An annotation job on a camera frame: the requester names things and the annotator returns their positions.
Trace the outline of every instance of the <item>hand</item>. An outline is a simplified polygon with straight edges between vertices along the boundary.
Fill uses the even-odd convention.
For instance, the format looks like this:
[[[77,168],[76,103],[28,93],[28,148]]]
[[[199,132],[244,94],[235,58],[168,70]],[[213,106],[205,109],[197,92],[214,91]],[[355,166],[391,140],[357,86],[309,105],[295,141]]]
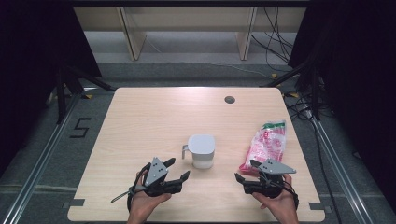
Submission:
[[[137,185],[142,185],[143,175],[140,176]],[[149,197],[144,191],[137,192],[131,200],[131,212],[129,213],[127,224],[144,223],[160,203],[168,201],[171,197],[172,194],[169,193],[158,197]]]
[[[283,177],[285,178],[285,182],[288,182],[291,186],[291,176],[284,174]],[[288,189],[290,189],[290,186],[288,184],[285,185],[285,187]],[[294,199],[289,192],[282,190],[279,196],[274,199],[268,198],[257,192],[254,192],[251,195],[253,195],[257,201],[262,203],[260,209],[268,208],[280,223],[298,223]]]

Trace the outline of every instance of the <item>pink plastic bag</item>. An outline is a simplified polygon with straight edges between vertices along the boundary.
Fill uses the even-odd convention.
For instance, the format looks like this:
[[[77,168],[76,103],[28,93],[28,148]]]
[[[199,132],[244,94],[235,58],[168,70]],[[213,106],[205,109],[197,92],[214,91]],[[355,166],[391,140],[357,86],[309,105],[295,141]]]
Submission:
[[[264,162],[267,159],[282,161],[286,145],[286,121],[269,121],[262,125],[253,137],[245,162],[239,170],[249,175],[257,174],[250,160]]]

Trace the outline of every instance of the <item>white cup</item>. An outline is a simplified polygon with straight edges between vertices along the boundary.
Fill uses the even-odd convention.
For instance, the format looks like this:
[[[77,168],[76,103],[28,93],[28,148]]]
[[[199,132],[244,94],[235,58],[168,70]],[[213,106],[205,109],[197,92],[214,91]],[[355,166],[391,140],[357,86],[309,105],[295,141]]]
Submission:
[[[185,151],[192,154],[192,165],[198,169],[208,169],[213,165],[215,155],[215,137],[211,134],[195,134],[190,136],[189,143],[183,146],[182,159]]]

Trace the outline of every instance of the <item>wooden table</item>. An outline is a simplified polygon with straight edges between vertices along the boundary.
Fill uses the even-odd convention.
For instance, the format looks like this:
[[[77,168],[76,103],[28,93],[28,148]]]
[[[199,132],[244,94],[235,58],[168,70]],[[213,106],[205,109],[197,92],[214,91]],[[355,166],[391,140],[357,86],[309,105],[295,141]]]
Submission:
[[[227,104],[226,96],[235,99]],[[322,221],[320,203],[288,111],[275,88],[120,88],[116,91],[99,132],[75,199],[73,221],[126,221],[127,197],[110,201],[132,186],[136,172],[151,162],[177,158],[166,180],[190,170],[183,190],[155,209],[148,221],[160,222],[265,222],[275,218],[244,193],[234,173],[245,160],[252,137],[269,120],[287,121],[283,163],[295,168],[293,186],[299,194],[301,221]],[[181,149],[197,133],[216,139],[214,165],[192,166],[190,153]]]

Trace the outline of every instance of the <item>cable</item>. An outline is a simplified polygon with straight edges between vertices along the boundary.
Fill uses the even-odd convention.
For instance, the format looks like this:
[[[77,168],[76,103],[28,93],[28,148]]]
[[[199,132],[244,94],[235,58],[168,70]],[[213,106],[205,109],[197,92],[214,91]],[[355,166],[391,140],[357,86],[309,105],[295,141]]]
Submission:
[[[320,147],[320,140],[319,140],[319,137],[318,137],[318,130],[317,130],[315,124],[312,121],[312,118],[313,118],[312,113],[309,113],[310,116],[307,116],[305,113],[302,113],[302,111],[310,111],[309,103],[303,102],[303,99],[305,97],[307,97],[307,96],[310,96],[310,93],[308,93],[306,95],[302,95],[301,98],[296,102],[295,105],[287,105],[286,102],[285,102],[285,104],[287,106],[287,109],[292,109],[295,112],[295,114],[293,116],[295,116],[297,114],[297,117],[299,119],[302,118],[301,120],[308,120],[309,123],[312,125],[312,127],[314,129],[314,135],[315,135],[315,140],[316,140],[317,149],[318,149],[318,159],[319,159],[319,164],[320,164],[320,170],[321,170],[321,172],[323,174],[323,178],[324,178],[324,181],[326,183],[326,187],[327,187],[327,189],[329,191],[330,198],[332,200],[332,204],[333,204],[333,207],[334,207],[335,214],[337,216],[338,223],[342,224],[341,217],[340,217],[340,214],[339,214],[339,211],[338,211],[338,206],[337,206],[337,204],[335,202],[335,199],[334,199],[334,196],[332,194],[332,189],[330,187],[330,183],[329,183],[328,177],[327,177],[326,172],[324,170],[323,159],[322,159],[322,154],[321,154],[321,147]],[[305,107],[302,110],[298,110],[297,109],[298,105],[305,105]]]
[[[277,184],[277,183],[274,182],[274,181],[270,181],[270,185],[272,185],[272,186],[274,186],[274,187],[277,187],[277,188],[280,188],[280,189],[282,189],[282,190],[285,190],[285,191],[287,191],[288,193],[290,193],[290,194],[293,196],[294,205],[295,205],[295,208],[296,208],[296,210],[297,210],[298,205],[299,205],[299,203],[300,203],[300,200],[298,199],[298,194],[296,193],[296,191],[294,190],[294,188],[291,186],[291,184],[289,184],[289,183],[286,182],[286,181],[283,181],[283,183],[284,183],[284,184],[287,184],[287,185],[289,186],[289,188],[286,188],[285,185],[279,185],[279,184]]]
[[[283,95],[287,95],[288,93],[291,92],[296,92],[296,91],[287,91],[284,92]],[[285,102],[285,105],[287,106],[287,109],[292,110],[294,112],[294,114],[290,115],[291,120],[294,120],[296,118],[299,118],[300,120],[307,120],[307,119],[311,119],[313,116],[311,115],[310,117],[307,117],[303,112],[305,111],[309,111],[311,110],[311,106],[310,103],[306,103],[303,102],[303,99],[309,98],[309,100],[311,99],[312,94],[311,93],[300,93],[301,97],[300,99],[294,104],[294,105],[288,105]],[[328,103],[325,103],[325,101],[323,100],[322,97],[318,98],[320,101],[318,102],[318,112],[320,115],[325,116],[327,118],[334,118],[335,115],[333,112],[330,112],[331,114],[329,114],[329,112],[327,112],[330,108],[330,105]],[[303,106],[304,109],[297,109],[297,106]]]
[[[262,44],[259,40],[256,39],[256,37],[254,35],[251,35],[251,37],[263,48],[271,51],[273,54],[275,54],[277,57],[279,57],[283,62],[287,63],[288,62],[288,58],[286,58],[285,56],[281,55],[280,53],[274,51],[273,49],[268,48],[267,46],[264,46],[264,44]]]
[[[148,38],[146,38],[146,39],[147,39],[148,43],[149,43],[155,50],[157,50],[157,52],[161,53],[161,56],[162,56],[163,52],[160,51],[157,47],[155,47],[155,46],[151,43],[151,41],[149,41]],[[269,78],[269,79],[274,80],[273,77],[269,77],[269,76],[267,76],[267,75],[265,75],[265,74],[263,74],[263,73],[261,73],[261,72],[258,72],[258,71],[251,71],[251,70],[239,68],[239,67],[236,67],[235,65],[224,64],[224,63],[205,63],[205,64],[210,64],[210,65],[215,65],[215,66],[231,67],[231,68],[237,69],[237,70],[239,70],[239,71],[259,74],[259,75],[261,75],[261,76],[263,76],[263,77],[266,77],[266,78]]]
[[[280,44],[280,47],[281,47],[281,50],[282,50],[283,54],[284,54],[284,55],[286,54],[286,55],[288,55],[288,56],[290,57],[290,54],[289,54],[288,50],[285,48],[285,45],[292,46],[292,44],[289,43],[288,41],[286,41],[286,40],[280,35],[280,33],[279,33],[279,25],[278,25],[278,23],[277,23],[277,17],[278,17],[278,13],[279,13],[279,7],[275,7],[275,23],[272,22],[272,20],[271,20],[269,14],[268,14],[266,8],[264,7],[263,9],[264,9],[265,15],[266,15],[266,17],[267,17],[268,21],[270,22],[271,27],[272,27],[272,29],[273,29],[273,32],[272,32],[272,34],[271,34],[271,36],[270,36],[271,39],[274,39],[273,36],[274,36],[274,34],[276,34],[276,36],[277,36],[277,41],[278,41],[279,44]]]
[[[117,196],[116,198],[114,198],[113,200],[111,200],[112,203],[114,203],[116,200],[122,198],[124,195],[126,194],[130,194],[130,195],[134,195],[134,190],[136,189],[136,185],[137,185],[137,181],[139,180],[139,178],[143,175],[143,173],[151,166],[151,162],[149,162],[147,165],[145,165],[142,170],[140,170],[139,174],[137,175],[136,179],[134,180],[134,184],[128,189],[128,191],[120,194],[119,196]]]
[[[287,40],[285,40],[282,36],[281,36],[281,38],[282,38],[282,40],[285,42],[285,43],[282,43],[282,44],[284,44],[284,45],[286,45],[287,47],[289,47],[289,48],[293,48],[293,45],[291,44],[291,43],[289,43]],[[275,38],[273,38],[276,42],[282,42],[282,40],[278,40],[278,39],[275,39]]]

